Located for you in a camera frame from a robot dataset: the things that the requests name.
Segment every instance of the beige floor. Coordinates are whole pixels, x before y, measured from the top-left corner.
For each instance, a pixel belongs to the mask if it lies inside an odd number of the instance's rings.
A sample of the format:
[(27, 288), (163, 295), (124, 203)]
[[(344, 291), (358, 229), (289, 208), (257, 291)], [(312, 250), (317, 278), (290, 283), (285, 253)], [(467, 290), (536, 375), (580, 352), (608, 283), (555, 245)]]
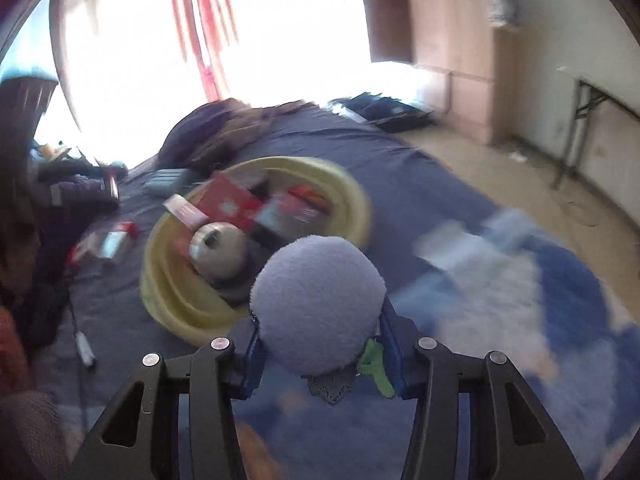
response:
[(494, 202), (526, 211), (564, 240), (604, 279), (640, 322), (638, 236), (614, 209), (577, 182), (549, 187), (551, 165), (538, 157), (519, 164), (508, 151), (479, 146), (442, 128), (400, 134), (429, 153)]

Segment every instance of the green fabric tag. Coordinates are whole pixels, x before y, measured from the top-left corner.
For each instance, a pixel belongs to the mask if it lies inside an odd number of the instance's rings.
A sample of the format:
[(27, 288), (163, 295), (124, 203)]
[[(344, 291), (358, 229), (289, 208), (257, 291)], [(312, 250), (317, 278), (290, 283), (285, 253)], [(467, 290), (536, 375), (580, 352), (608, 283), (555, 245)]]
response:
[(364, 352), (358, 359), (356, 370), (359, 374), (373, 377), (378, 391), (387, 399), (396, 396), (393, 386), (386, 378), (385, 366), (382, 362), (382, 352), (384, 347), (377, 341), (369, 339), (364, 348)]

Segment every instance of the red box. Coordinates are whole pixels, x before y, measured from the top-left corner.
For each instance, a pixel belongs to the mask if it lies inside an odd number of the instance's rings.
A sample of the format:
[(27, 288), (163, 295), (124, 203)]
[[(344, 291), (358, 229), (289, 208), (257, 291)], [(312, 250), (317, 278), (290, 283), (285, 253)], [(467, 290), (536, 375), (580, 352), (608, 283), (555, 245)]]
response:
[(247, 232), (254, 226), (262, 202), (226, 174), (217, 173), (195, 205), (209, 222), (229, 222)]

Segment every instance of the yellow bowl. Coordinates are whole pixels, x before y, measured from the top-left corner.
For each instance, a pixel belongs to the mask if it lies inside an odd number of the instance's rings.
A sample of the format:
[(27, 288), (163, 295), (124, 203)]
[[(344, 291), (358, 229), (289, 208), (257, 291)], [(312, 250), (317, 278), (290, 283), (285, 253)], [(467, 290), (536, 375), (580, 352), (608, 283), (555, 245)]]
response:
[[(332, 208), (323, 233), (340, 236), (363, 249), (369, 241), (370, 204), (360, 185), (340, 166), (310, 157), (270, 156), (237, 164), (225, 173), (247, 169), (266, 172), (270, 189), (286, 189), (306, 184), (321, 193)], [(194, 202), (208, 182), (191, 192)], [(248, 315), (248, 306), (232, 308), (184, 259), (172, 241), (183, 229), (180, 222), (165, 214), (146, 242), (140, 275), (140, 291), (149, 314), (175, 335), (196, 346), (228, 333), (236, 320)]]

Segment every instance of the blue and white blanket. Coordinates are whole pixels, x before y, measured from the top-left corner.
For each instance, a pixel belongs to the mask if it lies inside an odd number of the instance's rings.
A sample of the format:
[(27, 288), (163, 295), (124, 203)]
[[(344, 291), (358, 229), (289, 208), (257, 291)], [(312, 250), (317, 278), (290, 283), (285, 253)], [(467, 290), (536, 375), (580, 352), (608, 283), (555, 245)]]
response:
[(478, 235), (446, 222), (415, 252), (438, 271), (395, 294), (396, 312), (454, 352), (505, 352), (603, 478), (640, 425), (640, 328), (607, 284), (514, 210)]

